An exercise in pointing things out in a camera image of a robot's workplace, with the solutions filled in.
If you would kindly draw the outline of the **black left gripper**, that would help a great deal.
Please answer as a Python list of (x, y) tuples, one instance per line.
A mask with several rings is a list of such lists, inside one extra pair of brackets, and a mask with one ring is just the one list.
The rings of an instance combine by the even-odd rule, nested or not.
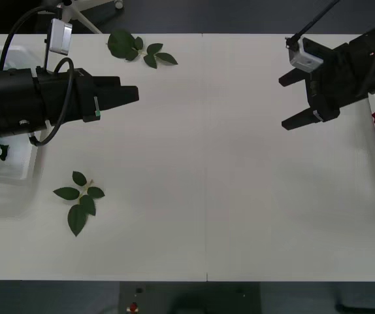
[[(69, 74), (53, 74), (36, 68), (37, 92), (41, 97), (36, 126), (45, 127), (46, 121), (55, 124), (59, 118), (68, 87)], [(100, 111), (107, 111), (139, 100), (136, 86), (121, 86), (120, 77), (92, 76), (84, 69), (74, 70), (71, 98), (64, 123), (100, 119)]]

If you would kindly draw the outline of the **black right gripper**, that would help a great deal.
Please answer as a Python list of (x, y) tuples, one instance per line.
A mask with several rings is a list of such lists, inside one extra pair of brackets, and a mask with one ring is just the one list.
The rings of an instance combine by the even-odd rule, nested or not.
[(331, 49), (316, 42), (305, 42), (304, 51), (323, 63), (311, 73), (294, 68), (278, 79), (283, 87), (305, 80), (310, 106), (282, 121), (285, 130), (333, 120), (340, 115), (344, 102), (355, 96), (357, 79), (348, 43)]

